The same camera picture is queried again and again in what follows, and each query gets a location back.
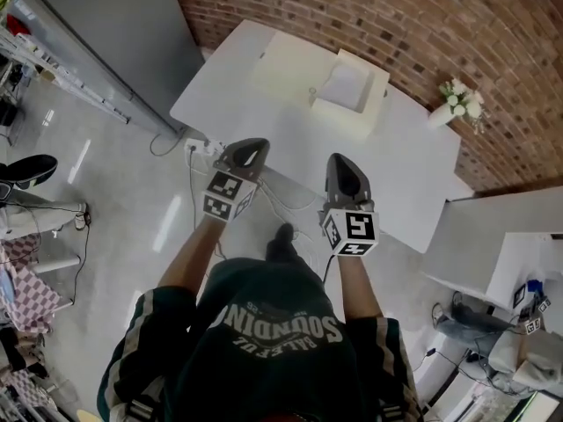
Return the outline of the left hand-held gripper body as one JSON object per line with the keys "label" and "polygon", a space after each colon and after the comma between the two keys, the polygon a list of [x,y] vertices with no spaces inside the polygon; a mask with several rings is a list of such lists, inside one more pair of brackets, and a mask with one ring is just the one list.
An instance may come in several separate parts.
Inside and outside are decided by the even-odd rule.
{"label": "left hand-held gripper body", "polygon": [[202,212],[228,223],[250,207],[269,149],[265,138],[229,144],[213,163],[211,179],[202,193]]}

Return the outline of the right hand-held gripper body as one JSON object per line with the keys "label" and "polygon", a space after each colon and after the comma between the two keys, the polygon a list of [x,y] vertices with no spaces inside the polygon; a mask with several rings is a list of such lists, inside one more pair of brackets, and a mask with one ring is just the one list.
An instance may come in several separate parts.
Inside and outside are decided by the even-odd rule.
{"label": "right hand-held gripper body", "polygon": [[379,242],[379,214],[368,177],[348,157],[330,155],[325,175],[326,202],[318,212],[332,254],[363,257]]}

